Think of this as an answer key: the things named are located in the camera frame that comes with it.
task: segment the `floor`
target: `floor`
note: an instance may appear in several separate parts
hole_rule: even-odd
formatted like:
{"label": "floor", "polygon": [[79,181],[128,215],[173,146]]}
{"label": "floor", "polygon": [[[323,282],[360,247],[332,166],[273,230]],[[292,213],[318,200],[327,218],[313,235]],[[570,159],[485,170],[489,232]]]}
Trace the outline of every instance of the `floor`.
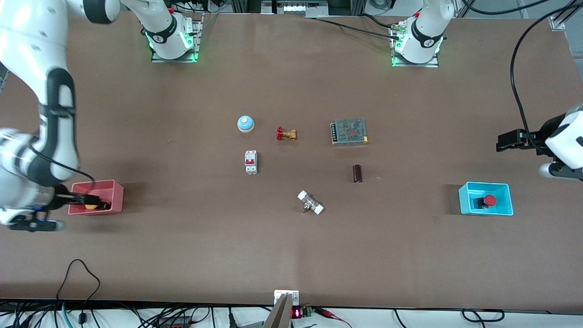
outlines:
{"label": "floor", "polygon": [[[399,318],[403,322],[399,324],[395,312],[391,309],[329,309],[338,317],[350,323],[351,328],[479,328],[479,323],[471,323],[463,319],[461,312],[458,310],[398,310]],[[139,314],[144,319],[150,318],[160,313],[160,309],[139,310]],[[233,308],[233,317],[239,327],[246,327],[254,323],[263,322],[269,313],[262,308],[246,307]],[[79,310],[68,312],[67,316],[73,327],[79,327],[77,319],[80,314]],[[134,328],[140,326],[138,317],[130,310],[95,310],[93,317],[91,312],[86,310],[87,322],[83,325],[85,328],[114,328],[127,327]],[[191,327],[195,328],[227,328],[229,327],[229,311],[227,308],[214,308],[213,313],[206,316],[206,308],[200,309],[193,314],[192,319],[197,321]],[[486,320],[500,318],[500,314],[478,312],[480,317]],[[472,313],[466,313],[469,319],[476,319]],[[40,319],[37,314],[31,321],[36,325]],[[38,328],[55,328],[54,316],[48,312]],[[66,327],[63,320],[62,312],[59,311],[56,316],[58,327]],[[1,327],[11,327],[14,322],[14,315],[9,314],[0,317]],[[319,315],[312,315],[302,319],[293,320],[294,327],[308,328],[349,328],[349,326],[338,320],[326,319]],[[583,325],[583,316],[581,315],[551,315],[547,313],[506,313],[502,321],[496,323],[487,323],[486,327],[492,328],[575,328]]]}

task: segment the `cable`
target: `cable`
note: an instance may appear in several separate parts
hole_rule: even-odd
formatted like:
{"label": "cable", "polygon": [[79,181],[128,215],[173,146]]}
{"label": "cable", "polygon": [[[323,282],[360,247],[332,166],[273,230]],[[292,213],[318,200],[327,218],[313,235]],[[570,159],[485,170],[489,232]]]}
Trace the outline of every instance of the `cable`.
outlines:
{"label": "cable", "polygon": [[351,325],[350,323],[348,323],[348,321],[346,321],[346,320],[344,320],[344,319],[341,319],[341,318],[339,318],[339,317],[335,317],[335,318],[333,318],[333,319],[334,319],[334,320],[338,320],[338,321],[342,321],[343,323],[346,323],[346,324],[347,324],[347,325],[348,325],[350,328],[352,328],[352,325]]}
{"label": "cable", "polygon": [[216,328],[216,326],[215,326],[215,308],[210,308],[210,314],[211,314],[212,319],[213,319],[213,328]]}
{"label": "cable", "polygon": [[362,17],[368,17],[368,18],[372,19],[372,20],[373,20],[373,22],[375,22],[377,25],[380,25],[380,26],[382,26],[382,27],[386,27],[387,29],[390,29],[390,28],[391,28],[391,24],[385,24],[385,23],[381,23],[381,22],[380,22],[380,21],[379,21],[377,18],[375,18],[373,15],[369,15],[369,14],[367,14],[367,13],[362,13],[362,14],[360,14],[359,16],[362,16]]}
{"label": "cable", "polygon": [[45,155],[41,154],[41,153],[40,153],[38,150],[34,149],[34,147],[32,146],[32,142],[33,142],[33,140],[34,140],[34,139],[35,139],[35,138],[32,138],[32,139],[30,139],[30,140],[29,140],[29,143],[27,144],[27,147],[28,147],[28,148],[29,148],[29,149],[30,149],[30,150],[31,150],[31,151],[32,151],[32,152],[33,152],[35,155],[37,155],[38,157],[40,157],[40,158],[42,158],[42,159],[46,160],[46,161],[47,161],[47,162],[49,162],[49,163],[53,163],[53,164],[55,164],[55,165],[58,165],[58,166],[60,166],[60,167],[62,167],[62,168],[64,168],[64,169],[66,169],[66,170],[69,170],[69,171],[75,172],[75,173],[77,173],[77,174],[80,174],[80,175],[82,175],[82,176],[84,176],[84,177],[88,178],[89,180],[91,180],[91,186],[89,187],[88,191],[87,191],[87,192],[85,192],[86,194],[89,194],[89,193],[90,193],[90,192],[91,192],[91,191],[92,191],[92,190],[95,188],[95,179],[94,179],[94,178],[93,178],[91,175],[89,175],[89,174],[87,174],[87,173],[85,173],[85,172],[83,172],[83,171],[81,171],[81,170],[77,170],[77,169],[74,169],[74,168],[70,168],[69,166],[67,166],[67,165],[64,165],[64,164],[62,164],[62,163],[59,163],[59,162],[55,161],[55,160],[54,160],[54,159],[52,159],[52,158],[48,158],[48,157],[46,157]]}
{"label": "cable", "polygon": [[172,0],[164,0],[164,2],[169,2],[170,5],[166,5],[166,7],[168,8],[172,8],[172,5],[176,6],[176,8],[180,8],[182,10],[186,10],[186,11],[192,11],[192,12],[210,12],[210,11],[206,11],[204,9],[194,9],[192,7],[192,5],[190,4],[190,1],[181,1],[182,3],[186,3],[190,8],[187,8],[185,6],[179,5],[178,1],[172,1]]}
{"label": "cable", "polygon": [[580,8],[582,6],[583,6],[583,4],[565,6],[565,7],[556,9],[556,10],[554,10],[554,11],[552,11],[552,12],[544,15],[543,17],[537,19],[520,36],[520,38],[518,39],[518,42],[516,43],[516,46],[514,47],[514,52],[512,53],[512,58],[510,59],[510,86],[512,87],[512,93],[514,94],[514,99],[516,100],[516,104],[518,105],[518,111],[520,112],[520,118],[522,119],[522,124],[524,125],[524,131],[525,131],[525,134],[526,134],[526,138],[536,148],[537,151],[539,151],[540,153],[543,153],[543,154],[547,154],[547,152],[543,151],[538,145],[535,144],[535,140],[532,137],[531,131],[528,128],[528,123],[526,122],[526,115],[524,114],[524,108],[522,107],[522,102],[520,101],[520,97],[518,96],[518,91],[516,90],[516,84],[514,82],[514,64],[515,64],[515,61],[516,61],[516,56],[517,56],[517,53],[518,53],[518,49],[520,48],[520,45],[522,44],[522,41],[524,40],[524,38],[526,37],[526,35],[538,23],[542,22],[543,20],[547,19],[548,17],[551,17],[555,13],[561,12],[561,11],[566,10],[566,9]]}
{"label": "cable", "polygon": [[229,306],[229,328],[239,328],[239,326],[237,326],[235,316],[233,316],[233,311],[231,311],[230,306]]}
{"label": "cable", "polygon": [[67,316],[67,311],[65,310],[65,302],[61,304],[61,312],[63,313],[63,318],[65,318],[65,323],[67,324],[67,327],[73,328],[73,325],[71,325],[71,321],[69,321],[69,316]]}
{"label": "cable", "polygon": [[44,316],[47,315],[48,311],[50,308],[47,308],[43,314],[40,316],[40,318],[38,319],[38,322],[33,326],[33,328],[38,328],[40,327],[41,323],[43,322]]}
{"label": "cable", "polygon": [[405,326],[405,324],[403,323],[403,321],[401,321],[401,317],[399,316],[399,312],[397,312],[397,309],[393,309],[393,311],[395,311],[395,315],[397,317],[397,321],[399,321],[399,324],[401,325],[401,327],[407,328],[407,326]]}
{"label": "cable", "polygon": [[59,304],[58,300],[55,301],[55,304],[54,304],[54,307],[53,307],[53,310],[52,310],[52,315],[53,315],[53,318],[55,319],[55,327],[56,328],[59,328],[59,323],[57,322],[57,307],[58,307],[58,304]]}
{"label": "cable", "polygon": [[363,30],[363,29],[359,29],[356,27],[352,27],[352,26],[348,26],[348,25],[344,25],[344,24],[340,24],[340,23],[336,23],[336,22],[331,22],[330,20],[316,19],[316,18],[310,18],[310,19],[316,20],[318,22],[325,22],[325,23],[337,25],[340,27],[345,27],[347,29],[355,30],[355,31],[362,32],[362,33],[372,34],[372,35],[376,35],[376,36],[382,36],[382,37],[386,37],[386,38],[393,39],[393,40],[399,40],[399,37],[397,37],[397,36],[390,36],[388,34],[382,34],[382,33],[372,32],[372,31],[368,31],[368,30]]}
{"label": "cable", "polygon": [[201,320],[198,320],[198,321],[192,321],[192,315],[194,315],[194,312],[193,312],[192,315],[190,316],[191,324],[197,324],[197,323],[203,322],[207,317],[209,317],[209,314],[210,314],[210,306],[207,306],[206,307],[206,310],[207,310],[206,311],[206,315],[204,317],[202,317]]}
{"label": "cable", "polygon": [[213,22],[213,20],[215,20],[215,19],[218,17],[219,13],[220,13],[220,12],[221,12],[223,9],[224,9],[224,8],[219,8],[219,9],[217,9],[217,11],[216,11],[216,12],[214,12],[214,14],[215,14],[215,15],[214,15],[214,16],[212,16],[212,17],[211,17],[211,19],[209,20],[209,22],[208,22],[206,25],[204,25],[204,26],[202,27],[201,34],[202,34],[202,31],[204,31],[204,30],[205,30],[205,29],[206,29],[206,28],[207,28],[207,27],[208,27],[208,26],[209,26],[209,25],[210,25],[210,24]]}
{"label": "cable", "polygon": [[341,321],[343,323],[346,323],[350,328],[352,328],[352,325],[348,321],[342,319],[341,317],[335,315],[334,313],[332,313],[332,312],[330,312],[328,310],[319,308],[317,306],[313,306],[312,307],[312,310],[314,310],[315,313],[317,313],[317,314],[319,314],[319,315],[321,315],[323,317],[326,317],[328,319],[338,320],[338,321]]}
{"label": "cable", "polygon": [[[81,260],[81,259],[74,259],[74,260],[72,260],[69,263],[69,266],[67,267],[67,272],[65,273],[65,279],[63,279],[63,282],[61,283],[61,286],[59,287],[59,290],[57,291],[56,299],[59,300],[59,294],[61,293],[61,290],[63,289],[63,286],[65,285],[65,282],[67,281],[67,277],[69,277],[69,271],[71,270],[71,266],[76,261],[81,262],[81,264],[85,268],[85,271],[87,271],[87,273],[89,273],[97,281],[97,287],[91,293],[91,295],[89,295],[89,297],[87,297],[87,299],[85,299],[85,301],[83,302],[83,305],[81,306],[81,314],[79,316],[83,316],[84,315],[83,310],[85,309],[85,305],[87,304],[87,302],[89,302],[89,299],[91,297],[93,297],[93,295],[95,295],[95,293],[97,293],[97,291],[99,290],[99,287],[101,287],[101,280],[99,280],[99,278],[95,274],[93,274],[93,272],[91,272],[91,270],[89,270],[89,268],[87,267],[87,264],[85,264],[85,262],[83,260]],[[61,307],[62,307],[62,309],[65,308],[65,302],[63,302],[63,304],[62,304]],[[70,322],[68,322],[69,318],[67,317],[67,315],[66,315],[66,313],[64,311],[63,311],[63,316],[65,317],[65,322],[69,326],[70,325]]]}
{"label": "cable", "polygon": [[97,318],[95,317],[95,313],[93,313],[93,308],[91,307],[91,303],[87,304],[89,306],[89,311],[91,311],[91,316],[93,317],[93,321],[95,321],[95,325],[97,326],[97,328],[101,328],[101,326],[99,325],[99,322],[97,321]]}
{"label": "cable", "polygon": [[[476,316],[477,320],[476,319],[470,319],[470,318],[468,318],[466,316],[466,311],[472,312]],[[506,314],[504,313],[503,310],[497,310],[495,312],[498,312],[498,313],[501,313],[502,314],[500,316],[500,318],[496,318],[496,319],[482,319],[482,317],[479,314],[477,314],[477,312],[474,309],[462,309],[462,317],[464,319],[466,319],[467,321],[472,322],[472,323],[481,323],[482,324],[482,328],[486,328],[486,322],[490,322],[491,323],[491,322],[500,322],[500,321],[504,320],[504,317],[506,316]]]}
{"label": "cable", "polygon": [[549,1],[549,0],[538,0],[538,1],[533,2],[531,4],[527,4],[527,5],[524,5],[524,6],[517,7],[517,8],[512,8],[512,9],[507,9],[507,10],[504,10],[504,11],[497,11],[497,12],[487,12],[487,11],[483,11],[483,10],[474,8],[468,2],[468,0],[462,0],[463,4],[466,5],[466,7],[468,7],[468,9],[470,9],[473,12],[481,13],[482,15],[502,15],[504,13],[517,12],[517,11],[521,11],[521,10],[526,9],[526,8],[530,8],[530,7],[534,7],[534,6],[543,4],[543,3],[547,2],[547,1]]}
{"label": "cable", "polygon": [[144,319],[142,319],[142,317],[140,316],[140,313],[136,309],[136,306],[134,304],[132,304],[132,307],[134,308],[134,313],[138,316],[138,319],[140,319],[140,323],[144,323]]}

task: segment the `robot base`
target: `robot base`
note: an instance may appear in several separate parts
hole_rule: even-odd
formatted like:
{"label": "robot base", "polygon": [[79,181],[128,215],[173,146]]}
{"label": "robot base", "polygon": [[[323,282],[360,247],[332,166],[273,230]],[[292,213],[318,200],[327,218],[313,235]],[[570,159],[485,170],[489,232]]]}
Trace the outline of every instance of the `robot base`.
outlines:
{"label": "robot base", "polygon": [[152,62],[197,62],[198,61],[198,53],[201,48],[201,37],[202,37],[202,24],[203,20],[192,20],[191,18],[186,18],[189,21],[187,24],[186,33],[184,34],[184,40],[188,44],[188,46],[192,46],[184,55],[168,60],[160,57],[156,54],[155,51],[152,50]]}
{"label": "robot base", "polygon": [[[389,35],[398,36],[396,31],[389,29]],[[393,67],[430,67],[430,68],[437,68],[439,67],[439,63],[437,61],[437,54],[433,56],[433,58],[424,63],[424,64],[415,64],[408,60],[406,60],[403,55],[397,53],[395,51],[395,47],[397,47],[397,43],[399,40],[391,39],[391,66]]]}

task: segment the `brown table surface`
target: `brown table surface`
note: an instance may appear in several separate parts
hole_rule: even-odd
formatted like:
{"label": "brown table surface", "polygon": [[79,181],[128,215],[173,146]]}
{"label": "brown table surface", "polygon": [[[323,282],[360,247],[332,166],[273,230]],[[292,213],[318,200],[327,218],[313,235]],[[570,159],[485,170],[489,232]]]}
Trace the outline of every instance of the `brown table surface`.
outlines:
{"label": "brown table surface", "polygon": [[[78,257],[100,299],[268,304],[288,288],[329,306],[581,310],[583,184],[540,177],[534,151],[494,151],[521,127],[508,67],[531,22],[453,20],[439,69],[392,68],[386,39],[295,16],[220,15],[191,65],[151,64],[131,13],[71,22],[82,169],[123,184],[124,212],[53,212],[60,233],[0,229],[0,297],[54,297]],[[583,100],[546,23],[516,79],[533,130]],[[11,76],[1,125],[34,132],[36,108]],[[366,118],[369,145],[331,147],[329,123],[347,117]],[[298,140],[277,141],[280,125]],[[460,215],[467,181],[508,183],[515,215]],[[302,214],[302,189],[322,215]],[[75,266],[62,296],[94,287]]]}

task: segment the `connector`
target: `connector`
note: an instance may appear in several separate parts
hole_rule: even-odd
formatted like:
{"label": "connector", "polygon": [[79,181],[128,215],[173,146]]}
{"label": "connector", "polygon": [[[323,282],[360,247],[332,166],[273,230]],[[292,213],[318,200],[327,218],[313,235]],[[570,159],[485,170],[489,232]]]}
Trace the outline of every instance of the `connector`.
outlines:
{"label": "connector", "polygon": [[391,30],[393,30],[393,31],[406,32],[407,31],[407,26],[405,26],[405,25],[399,25],[399,24],[391,24]]}
{"label": "connector", "polygon": [[81,312],[79,314],[79,319],[78,319],[79,324],[84,324],[87,322],[87,315],[83,312]]}
{"label": "connector", "polygon": [[314,310],[315,313],[323,316],[323,317],[327,317],[328,319],[332,319],[334,317],[334,314],[328,310],[322,309],[322,308],[315,308],[312,306],[312,310]]}
{"label": "connector", "polygon": [[232,313],[229,313],[229,328],[239,328]]}

